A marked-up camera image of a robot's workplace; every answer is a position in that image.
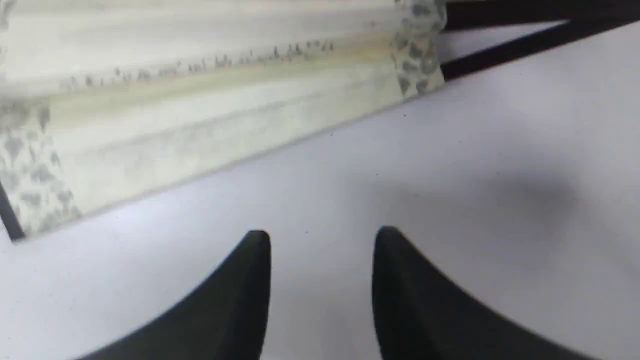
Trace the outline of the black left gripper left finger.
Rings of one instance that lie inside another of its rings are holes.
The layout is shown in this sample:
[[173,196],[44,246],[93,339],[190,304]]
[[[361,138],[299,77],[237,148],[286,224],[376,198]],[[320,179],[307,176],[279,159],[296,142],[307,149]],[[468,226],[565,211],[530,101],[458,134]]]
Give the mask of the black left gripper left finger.
[[271,241],[249,231],[194,292],[87,360],[258,360],[271,294]]

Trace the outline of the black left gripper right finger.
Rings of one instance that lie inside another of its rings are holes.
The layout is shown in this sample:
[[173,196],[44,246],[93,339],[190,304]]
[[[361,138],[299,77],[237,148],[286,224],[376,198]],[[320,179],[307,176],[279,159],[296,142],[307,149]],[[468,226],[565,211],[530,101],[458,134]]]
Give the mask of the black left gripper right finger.
[[586,358],[467,294],[396,227],[381,227],[375,237],[371,301],[384,360]]

